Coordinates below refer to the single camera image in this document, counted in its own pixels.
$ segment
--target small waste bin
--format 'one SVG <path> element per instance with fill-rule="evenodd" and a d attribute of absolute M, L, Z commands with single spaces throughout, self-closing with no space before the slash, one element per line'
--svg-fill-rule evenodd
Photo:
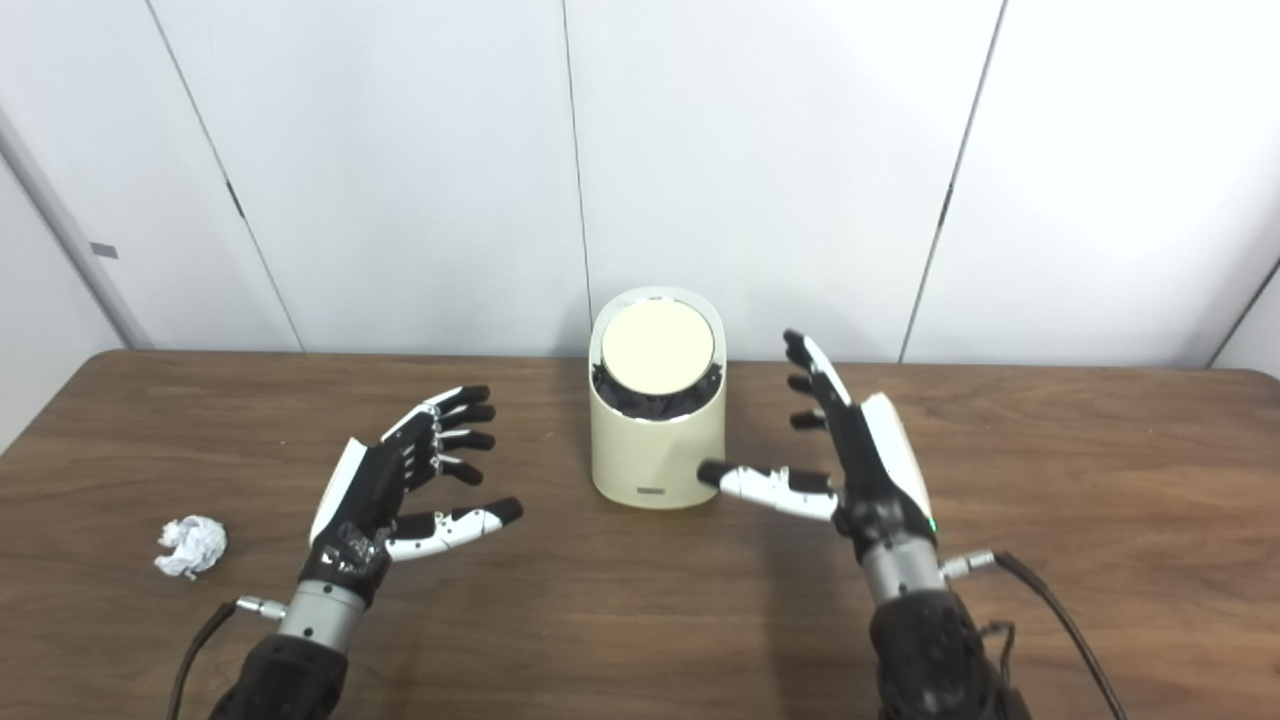
<path fill-rule="evenodd" d="M 635 507 L 707 502 L 698 465 L 724 457 L 724 327 L 709 302 L 671 287 L 625 292 L 600 310 L 588 352 L 591 478 Z"/>

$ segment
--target robotic hand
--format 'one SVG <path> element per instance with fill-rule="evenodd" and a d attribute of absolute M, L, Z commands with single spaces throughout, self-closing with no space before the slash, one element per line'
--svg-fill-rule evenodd
<path fill-rule="evenodd" d="M 791 425 L 831 433 L 844 486 L 832 488 L 826 473 L 717 461 L 704 462 L 699 479 L 774 510 L 831 520 L 852 539 L 876 602 L 870 635 L 883 720 L 1029 720 L 938 565 L 929 496 L 893 404 L 879 393 L 854 402 L 812 340 L 794 331 L 783 338 L 787 357 L 805 370 L 787 383 L 819 406 L 792 415 Z"/>
<path fill-rule="evenodd" d="M 280 624 L 250 652 L 212 717 L 328 717 L 342 694 L 347 648 L 390 565 L 479 539 L 524 514 L 513 497 L 449 512 L 399 514 L 404 496 L 436 475 L 480 484 L 480 470 L 445 452 L 494 446 L 493 436 L 458 429 L 493 419 L 488 398 L 484 386 L 454 388 L 413 407 L 378 445 L 347 442 L 311 524 L 311 552 L 293 600 L 288 606 L 255 597 L 236 603 Z M 218 624 L 211 620 L 207 634 Z M 193 648 L 198 644 L 201 635 Z M 189 662 L 179 671 L 177 691 L 186 666 Z M 177 697 L 170 717 L 177 716 Z"/>

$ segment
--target trash can lid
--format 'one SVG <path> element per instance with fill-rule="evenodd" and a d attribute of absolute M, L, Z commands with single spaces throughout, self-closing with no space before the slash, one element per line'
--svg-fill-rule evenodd
<path fill-rule="evenodd" d="M 618 311 L 604 328 L 600 356 L 625 387 L 672 395 L 698 382 L 712 364 L 716 338 L 698 311 L 666 297 Z"/>

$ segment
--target electrical cable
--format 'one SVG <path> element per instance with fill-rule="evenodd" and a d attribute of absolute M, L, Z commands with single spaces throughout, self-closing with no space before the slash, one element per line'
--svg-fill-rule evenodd
<path fill-rule="evenodd" d="M 191 638 L 191 647 L 187 648 L 187 655 L 183 656 L 182 664 L 178 665 L 178 676 L 173 679 L 173 691 L 169 693 L 169 711 L 165 714 L 168 720 L 178 720 L 178 708 L 182 706 L 182 688 L 187 684 L 187 673 L 191 671 L 192 662 L 196 661 L 196 653 L 200 648 L 205 647 L 209 638 L 214 637 L 218 628 L 223 626 L 223 623 L 228 618 L 236 614 L 236 601 L 224 602 L 218 606 L 218 610 L 205 621 L 205 625 L 200 628 L 196 637 Z"/>
<path fill-rule="evenodd" d="M 1107 706 L 1111 708 L 1111 715 L 1115 716 L 1116 720 L 1128 720 L 1124 707 L 1120 706 L 1120 698 L 1116 697 L 1116 691 L 1111 687 L 1111 680 L 1108 680 L 1106 673 L 1102 671 L 1102 665 L 1098 662 L 1097 656 L 1094 656 L 1093 651 L 1089 650 L 1089 643 L 1084 642 L 1084 635 L 1080 633 L 1080 629 L 1075 626 L 1075 621 L 1071 620 L 1071 616 L 1066 612 L 1066 607 L 1062 607 L 1062 603 L 1057 601 L 1052 592 L 1050 592 L 1044 580 L 1032 571 L 1030 568 L 1023 565 L 1020 560 L 1007 552 L 996 552 L 995 562 L 1025 583 L 1027 587 L 1032 588 L 1032 591 L 1041 596 L 1041 598 L 1050 606 L 1053 615 L 1057 615 L 1057 619 L 1062 623 L 1062 628 L 1066 630 L 1066 634 L 1071 637 L 1076 650 L 1080 651 L 1080 657 L 1084 659 L 1084 665 L 1088 666 L 1089 674 L 1093 675 L 1093 682 L 1097 683 L 1098 689 L 1102 691 L 1102 697 L 1106 698 Z"/>
<path fill-rule="evenodd" d="M 1000 678 L 1006 685 L 1012 685 L 1012 673 L 1010 671 L 1009 665 L 1014 655 L 1014 638 L 1018 635 L 1018 625 L 1004 620 L 993 620 L 987 623 L 987 625 L 979 630 L 982 637 L 995 633 L 1005 633 L 1005 647 L 1000 651 Z"/>

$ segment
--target wooden table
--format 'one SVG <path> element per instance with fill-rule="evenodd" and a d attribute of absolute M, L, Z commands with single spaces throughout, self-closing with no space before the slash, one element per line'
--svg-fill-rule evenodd
<path fill-rule="evenodd" d="M 835 469 L 795 434 L 781 364 L 736 364 L 736 460 Z M 1276 717 L 1280 383 L 1242 372 L 847 365 L 883 389 L 929 480 L 942 551 L 1015 551 L 1074 612 L 1130 717 Z M 493 538 L 394 568 L 361 628 L 339 717 L 872 719 L 868 591 L 820 523 L 717 498 L 640 511 L 593 489 L 581 360 L 110 352 L 0 457 L 0 717 L 159 717 L 212 607 L 288 600 L 349 434 L 488 382 L 499 445 L 481 488 L 518 495 Z M 161 575 L 160 527 L 223 520 L 197 582 Z M 1018 623 L 1037 720 L 1103 717 L 1057 623 L 1000 574 L 961 580 Z M 186 698 L 202 717 L 270 626 L 237 616 Z"/>

